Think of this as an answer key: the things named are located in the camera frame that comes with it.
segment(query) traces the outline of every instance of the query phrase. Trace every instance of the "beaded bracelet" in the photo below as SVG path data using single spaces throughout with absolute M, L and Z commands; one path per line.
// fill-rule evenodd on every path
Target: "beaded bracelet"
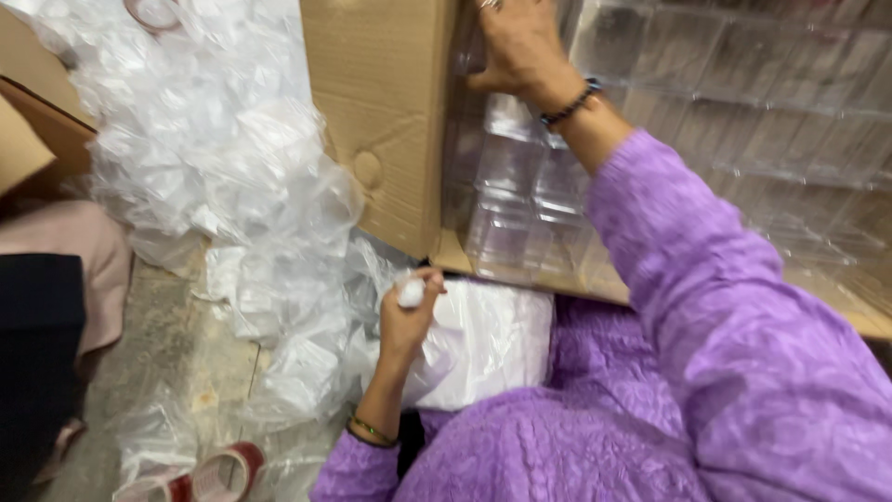
M 568 105 L 555 115 L 548 115 L 546 113 L 543 113 L 539 120 L 543 124 L 545 124 L 546 127 L 553 126 L 554 124 L 563 121 L 565 118 L 572 115 L 573 112 L 579 109 L 579 107 L 582 106 L 583 103 L 585 103 L 585 100 L 588 99 L 589 96 L 591 96 L 596 91 L 601 90 L 601 84 L 598 82 L 598 79 L 586 79 L 585 81 L 588 82 L 589 86 L 585 88 L 585 90 L 579 96 L 577 96 L 570 105 Z
M 347 430 L 348 431 L 350 430 L 351 423 L 355 423 L 359 427 L 365 429 L 369 434 L 371 434 L 372 436 L 375 436 L 376 439 L 382 441 L 384 443 L 384 446 L 386 446 L 386 447 L 396 446 L 395 439 L 390 439 L 387 436 L 383 435 L 381 432 L 376 431 L 374 427 L 372 427 L 371 425 L 368 425 L 365 422 L 362 422 L 359 418 L 356 418 L 355 415 L 350 417 L 350 420 L 347 422 Z

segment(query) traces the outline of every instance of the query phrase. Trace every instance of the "dirty floor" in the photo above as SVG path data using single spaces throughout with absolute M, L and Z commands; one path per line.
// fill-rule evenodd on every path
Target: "dirty floor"
M 159 382 L 180 394 L 193 416 L 200 454 L 249 433 L 235 412 L 268 354 L 236 339 L 228 323 L 215 317 L 214 305 L 192 294 L 202 265 L 194 261 L 188 277 L 180 278 L 136 259 L 123 337 L 103 358 L 87 392 L 87 432 L 72 447 L 61 475 L 35 487 L 28 502 L 111 500 L 120 478 L 116 417 L 150 398 Z M 333 441 L 341 426 L 327 427 L 326 439 Z M 304 436 L 291 435 L 277 447 L 292 448 Z

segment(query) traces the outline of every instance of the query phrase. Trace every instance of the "sleeve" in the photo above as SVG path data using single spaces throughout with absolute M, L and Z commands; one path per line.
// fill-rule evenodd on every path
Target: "sleeve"
M 892 385 L 735 207 L 638 130 L 587 209 L 715 499 L 892 500 Z
M 400 447 L 372 446 L 354 438 L 347 431 L 342 432 L 319 471 L 310 500 L 390 500 L 400 483 L 397 478 L 399 453 Z

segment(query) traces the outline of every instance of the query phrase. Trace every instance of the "person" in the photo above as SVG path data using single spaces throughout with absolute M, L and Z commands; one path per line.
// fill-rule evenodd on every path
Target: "person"
M 92 202 L 0 224 L 0 500 L 57 475 L 86 428 L 80 408 L 121 336 L 131 256 L 123 227 Z
M 582 94 L 553 0 L 478 1 L 487 67 L 469 87 L 551 115 Z M 422 411 L 400 479 L 401 390 L 442 292 L 425 271 L 416 311 L 384 298 L 375 375 L 310 499 L 892 500 L 892 384 L 853 328 L 603 96 L 552 128 L 592 176 L 587 214 L 632 309 L 559 297 L 546 384 Z

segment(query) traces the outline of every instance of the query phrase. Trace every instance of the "cardboard box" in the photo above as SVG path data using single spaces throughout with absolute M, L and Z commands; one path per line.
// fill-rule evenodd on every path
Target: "cardboard box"
M 362 0 L 303 2 L 301 8 L 313 96 L 328 122 L 330 153 L 365 192 L 360 226 L 409 255 L 473 273 L 458 236 L 440 220 L 448 63 L 463 3 Z M 6 199 L 57 198 L 64 178 L 89 172 L 84 144 L 95 137 L 95 125 L 80 110 L 65 68 L 2 8 L 0 96 L 0 194 L 15 187 Z M 886 269 L 892 276 L 892 267 Z M 862 299 L 883 284 L 889 290 L 892 280 L 871 277 L 879 286 L 847 281 L 871 284 L 859 287 L 863 295 L 857 297 L 828 280 L 787 279 L 824 299 L 863 335 L 892 339 L 892 320 L 871 306 L 885 304 Z M 586 290 L 564 277 L 543 277 L 535 287 L 628 301 L 628 289 L 617 281 Z
M 94 122 L 62 63 L 0 8 L 0 195 L 63 197 L 60 183 L 90 170 Z
M 301 3 L 313 98 L 327 119 L 331 153 L 365 191 L 360 227 L 416 258 L 473 273 L 458 236 L 440 221 L 448 67 L 460 8 L 462 0 Z M 796 273 L 787 280 L 864 336 L 892 339 L 892 320 L 837 284 Z M 628 289 L 616 281 L 587 290 L 544 277 L 534 287 L 628 302 Z

